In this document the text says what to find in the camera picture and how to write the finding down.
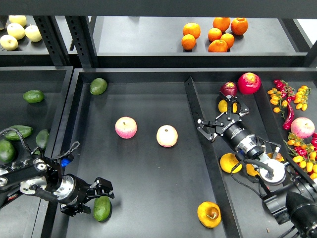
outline cherry tomato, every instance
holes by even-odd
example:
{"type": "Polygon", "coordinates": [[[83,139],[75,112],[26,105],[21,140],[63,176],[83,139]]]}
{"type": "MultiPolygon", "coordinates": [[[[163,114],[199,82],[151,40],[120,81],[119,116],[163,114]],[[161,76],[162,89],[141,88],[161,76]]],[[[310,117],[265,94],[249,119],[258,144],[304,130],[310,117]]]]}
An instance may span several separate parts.
{"type": "Polygon", "coordinates": [[[304,159],[303,156],[298,155],[298,156],[295,156],[295,157],[293,158],[293,161],[294,161],[295,163],[299,163],[299,162],[302,162],[303,159],[304,159]]]}
{"type": "Polygon", "coordinates": [[[312,162],[307,162],[306,163],[306,170],[307,170],[308,173],[313,171],[313,166],[314,166],[314,164],[312,162]]]}
{"type": "Polygon", "coordinates": [[[289,141],[287,142],[287,144],[288,144],[288,145],[294,145],[294,144],[295,144],[295,140],[289,140],[289,141]]]}
{"type": "Polygon", "coordinates": [[[308,105],[307,105],[306,103],[304,103],[303,106],[302,106],[302,108],[301,108],[302,111],[306,111],[307,107],[308,107],[308,105]]]}
{"type": "Polygon", "coordinates": [[[315,159],[315,158],[316,158],[316,155],[317,155],[316,151],[313,151],[313,152],[311,152],[311,154],[309,155],[309,158],[310,158],[310,159],[315,159]]]}
{"type": "Polygon", "coordinates": [[[294,146],[299,147],[300,150],[302,149],[302,148],[301,148],[301,142],[300,142],[300,141],[296,141],[296,142],[294,143],[294,146]]]}
{"type": "Polygon", "coordinates": [[[301,155],[301,156],[307,155],[307,151],[306,151],[306,150],[303,150],[303,149],[298,150],[297,153],[298,153],[299,155],[301,155]]]}
{"type": "Polygon", "coordinates": [[[299,163],[299,167],[301,167],[302,169],[306,167],[306,161],[303,160],[299,163]]]}

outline black cable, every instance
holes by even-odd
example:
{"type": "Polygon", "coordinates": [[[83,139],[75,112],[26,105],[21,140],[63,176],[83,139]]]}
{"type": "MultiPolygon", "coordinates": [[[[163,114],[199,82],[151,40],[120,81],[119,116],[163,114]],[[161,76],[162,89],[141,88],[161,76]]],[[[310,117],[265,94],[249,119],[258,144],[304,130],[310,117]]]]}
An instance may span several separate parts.
{"type": "Polygon", "coordinates": [[[291,233],[293,230],[295,229],[295,226],[293,226],[291,229],[289,229],[288,231],[284,232],[283,234],[281,234],[278,238],[283,238],[285,236],[287,236],[289,233],[291,233]]]}
{"type": "Polygon", "coordinates": [[[236,164],[230,171],[230,175],[233,178],[233,180],[235,180],[237,183],[241,184],[244,187],[247,187],[248,189],[252,190],[253,192],[255,192],[257,194],[257,196],[261,197],[261,194],[259,194],[255,189],[251,188],[250,186],[246,185],[245,183],[242,183],[241,181],[237,180],[234,176],[233,176],[233,171],[241,164],[241,161],[236,164]]]}

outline orange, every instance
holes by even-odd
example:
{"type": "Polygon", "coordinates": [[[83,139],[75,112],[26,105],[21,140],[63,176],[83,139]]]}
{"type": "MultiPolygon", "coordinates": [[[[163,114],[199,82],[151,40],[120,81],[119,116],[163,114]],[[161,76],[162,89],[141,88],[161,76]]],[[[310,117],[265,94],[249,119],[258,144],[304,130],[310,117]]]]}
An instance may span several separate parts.
{"type": "MultiPolygon", "coordinates": [[[[227,153],[224,154],[221,158],[220,158],[220,167],[222,168],[223,171],[230,173],[232,168],[239,163],[239,161],[237,160],[237,158],[234,156],[234,154],[232,153],[227,153]]],[[[242,169],[242,165],[239,165],[232,173],[237,173],[242,169]]]]}
{"type": "Polygon", "coordinates": [[[237,17],[231,23],[231,31],[237,36],[243,35],[248,29],[248,21],[244,17],[237,17]]]}
{"type": "Polygon", "coordinates": [[[254,176],[259,175],[259,172],[254,169],[254,167],[250,164],[246,165],[248,175],[254,176]]]}
{"type": "Polygon", "coordinates": [[[182,38],[182,46],[185,50],[189,51],[196,45],[196,39],[193,35],[187,34],[182,38]]]}
{"type": "Polygon", "coordinates": [[[227,43],[228,49],[230,49],[233,46],[234,36],[231,35],[230,33],[223,34],[220,39],[224,40],[227,43]]]}
{"type": "Polygon", "coordinates": [[[215,40],[209,47],[208,52],[227,52],[228,45],[224,40],[215,40]]]}
{"type": "Polygon", "coordinates": [[[200,36],[200,26],[197,23],[187,23],[183,28],[183,35],[191,34],[197,39],[200,36]]]}
{"type": "Polygon", "coordinates": [[[218,28],[212,28],[208,32],[208,39],[210,41],[220,40],[221,36],[222,36],[222,32],[218,28]]]}
{"type": "Polygon", "coordinates": [[[220,31],[225,32],[230,26],[229,17],[215,17],[212,23],[214,28],[218,28],[220,31]]]}

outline avocado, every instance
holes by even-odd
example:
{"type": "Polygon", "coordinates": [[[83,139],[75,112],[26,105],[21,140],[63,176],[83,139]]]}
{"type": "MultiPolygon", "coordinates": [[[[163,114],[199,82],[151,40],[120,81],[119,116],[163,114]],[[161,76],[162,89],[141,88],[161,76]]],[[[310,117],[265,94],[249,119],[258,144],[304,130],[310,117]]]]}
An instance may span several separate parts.
{"type": "Polygon", "coordinates": [[[93,95],[102,94],[107,89],[107,82],[103,78],[95,78],[90,84],[90,93],[93,95]]]}
{"type": "Polygon", "coordinates": [[[10,141],[0,140],[0,160],[5,163],[11,162],[16,154],[16,150],[10,141]]]}
{"type": "MultiPolygon", "coordinates": [[[[13,125],[13,126],[10,126],[10,128],[17,129],[23,135],[24,138],[28,137],[33,132],[33,128],[30,126],[27,126],[27,125],[13,125]]],[[[18,134],[13,130],[9,131],[7,134],[5,134],[5,137],[8,140],[19,140],[20,139],[18,134]]]]}
{"type": "Polygon", "coordinates": [[[107,219],[110,214],[111,202],[107,196],[102,196],[95,199],[94,203],[94,218],[101,222],[107,219]]]}
{"type": "Polygon", "coordinates": [[[30,90],[23,94],[23,98],[28,103],[39,103],[44,99],[44,93],[40,90],[30,90]]]}
{"type": "Polygon", "coordinates": [[[47,129],[43,129],[36,136],[36,144],[42,150],[46,149],[46,146],[47,146],[48,140],[49,140],[49,135],[50,135],[49,131],[47,129]]]}

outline yellow cherry tomato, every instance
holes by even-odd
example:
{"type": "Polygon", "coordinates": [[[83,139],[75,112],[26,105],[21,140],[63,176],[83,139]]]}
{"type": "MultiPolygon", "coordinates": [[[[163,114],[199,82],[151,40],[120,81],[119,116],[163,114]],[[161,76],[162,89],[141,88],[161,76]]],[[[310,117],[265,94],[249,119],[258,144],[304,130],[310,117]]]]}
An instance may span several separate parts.
{"type": "Polygon", "coordinates": [[[288,144],[288,145],[294,145],[294,144],[295,144],[295,140],[289,140],[289,141],[287,142],[287,144],[288,144]]]}
{"type": "Polygon", "coordinates": [[[311,175],[310,175],[310,177],[311,177],[311,179],[316,179],[317,178],[317,173],[312,173],[311,175]]]}
{"type": "Polygon", "coordinates": [[[313,160],[316,158],[316,155],[317,155],[316,151],[313,151],[310,153],[309,158],[313,160]]]}
{"type": "Polygon", "coordinates": [[[274,100],[274,99],[271,99],[269,102],[272,103],[273,105],[277,105],[278,104],[278,101],[274,100]]]}
{"type": "Polygon", "coordinates": [[[302,106],[303,106],[303,104],[299,103],[296,105],[296,109],[300,109],[300,108],[302,108],[302,106]]]}
{"type": "Polygon", "coordinates": [[[288,104],[288,102],[287,102],[286,100],[284,100],[284,101],[282,102],[282,106],[283,106],[283,107],[286,107],[287,104],[288,104]]]}
{"type": "Polygon", "coordinates": [[[302,169],[303,168],[305,168],[306,167],[306,161],[305,160],[303,160],[303,161],[301,161],[300,163],[299,163],[299,167],[301,167],[302,169]]]}
{"type": "Polygon", "coordinates": [[[307,162],[306,163],[306,170],[307,170],[308,173],[313,171],[313,166],[314,166],[314,164],[312,162],[307,162]]]}
{"type": "Polygon", "coordinates": [[[294,100],[294,103],[299,103],[300,101],[301,101],[300,98],[296,98],[296,99],[294,100]]]}
{"type": "Polygon", "coordinates": [[[300,156],[300,155],[295,156],[295,157],[293,158],[293,161],[294,161],[295,163],[302,162],[302,161],[303,161],[303,156],[300,156]]]}
{"type": "Polygon", "coordinates": [[[300,142],[300,141],[296,141],[296,142],[294,143],[294,146],[301,146],[301,142],[300,142]]]}
{"type": "Polygon", "coordinates": [[[302,106],[302,111],[306,111],[306,109],[307,109],[307,107],[308,107],[308,105],[305,103],[305,104],[303,104],[303,106],[302,106]]]}
{"type": "Polygon", "coordinates": [[[280,111],[281,111],[280,108],[274,108],[274,109],[273,109],[273,112],[275,112],[275,113],[279,113],[280,111]]]}

